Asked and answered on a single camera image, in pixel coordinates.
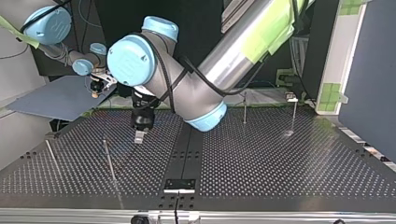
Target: metal rod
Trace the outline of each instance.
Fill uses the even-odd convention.
[[[291,122],[291,131],[292,132],[294,132],[294,121],[296,120],[297,104],[298,104],[298,101],[294,102],[293,121]]]
[[[247,104],[247,93],[245,92],[245,95],[244,95],[244,124],[247,123],[247,116],[248,116],[248,104]]]
[[[108,166],[110,167],[111,175],[113,177],[113,180],[117,181],[116,175],[114,174],[113,162],[111,161],[110,151],[108,150],[108,145],[107,145],[107,140],[106,139],[103,140],[103,146],[105,147],[105,152],[106,152],[106,155],[107,155],[107,161],[108,161]]]
[[[48,139],[46,140],[46,144],[47,144],[47,148],[49,149],[50,156],[52,157],[53,160],[56,160],[55,154],[53,154],[52,147],[51,147],[50,141]]]

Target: gray plate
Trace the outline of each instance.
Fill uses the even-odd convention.
[[[209,133],[158,111],[143,145],[130,115],[95,112],[51,141],[56,161],[42,145],[13,162],[0,207],[396,213],[396,174],[308,109],[293,122],[292,108],[251,108],[247,124],[230,109]],[[169,178],[195,179],[196,192],[163,194]]]

